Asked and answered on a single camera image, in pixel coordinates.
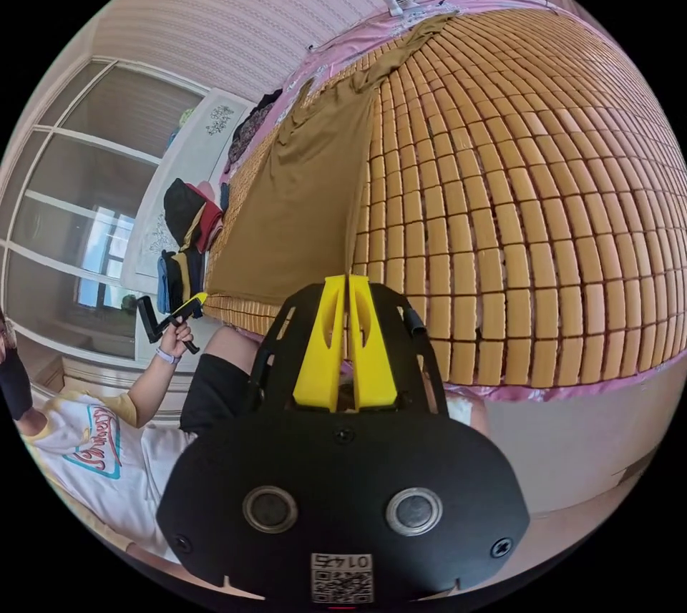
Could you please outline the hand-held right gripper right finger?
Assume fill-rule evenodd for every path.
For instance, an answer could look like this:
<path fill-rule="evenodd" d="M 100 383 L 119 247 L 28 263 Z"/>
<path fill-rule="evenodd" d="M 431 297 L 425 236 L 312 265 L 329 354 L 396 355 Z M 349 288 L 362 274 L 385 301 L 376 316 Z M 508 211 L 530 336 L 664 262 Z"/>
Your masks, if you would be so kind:
<path fill-rule="evenodd" d="M 395 406 L 397 388 L 369 279 L 349 276 L 349 356 L 357 410 Z"/>

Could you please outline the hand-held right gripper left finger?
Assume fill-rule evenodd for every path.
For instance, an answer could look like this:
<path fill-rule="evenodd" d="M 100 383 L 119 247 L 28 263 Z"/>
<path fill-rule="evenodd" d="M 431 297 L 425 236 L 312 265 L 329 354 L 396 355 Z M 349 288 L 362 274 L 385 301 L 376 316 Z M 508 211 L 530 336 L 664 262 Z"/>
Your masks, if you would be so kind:
<path fill-rule="evenodd" d="M 328 412 L 337 409 L 343 360 L 346 287 L 345 275 L 328 277 L 324 281 L 293 389 L 293 399 L 300 407 Z"/>

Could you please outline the person's left hand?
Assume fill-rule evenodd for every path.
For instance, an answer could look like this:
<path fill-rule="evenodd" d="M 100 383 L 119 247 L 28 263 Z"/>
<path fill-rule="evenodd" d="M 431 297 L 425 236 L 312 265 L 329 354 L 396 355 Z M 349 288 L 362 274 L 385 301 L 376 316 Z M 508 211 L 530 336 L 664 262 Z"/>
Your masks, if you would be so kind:
<path fill-rule="evenodd" d="M 193 333 L 186 321 L 175 319 L 169 322 L 162 334 L 159 350 L 168 359 L 178 360 L 187 350 L 186 344 L 193 341 Z"/>

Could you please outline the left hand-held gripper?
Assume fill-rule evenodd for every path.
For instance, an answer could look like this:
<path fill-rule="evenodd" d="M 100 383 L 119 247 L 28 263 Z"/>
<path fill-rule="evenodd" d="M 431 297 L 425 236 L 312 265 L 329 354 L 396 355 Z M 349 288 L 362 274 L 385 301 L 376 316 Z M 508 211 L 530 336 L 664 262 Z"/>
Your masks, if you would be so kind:
<path fill-rule="evenodd" d="M 203 316 L 203 307 L 208 299 L 206 292 L 199 292 L 184 302 L 177 310 L 157 324 L 154 343 L 157 355 L 181 355 L 181 348 L 196 354 L 199 348 L 193 343 L 188 321 Z"/>

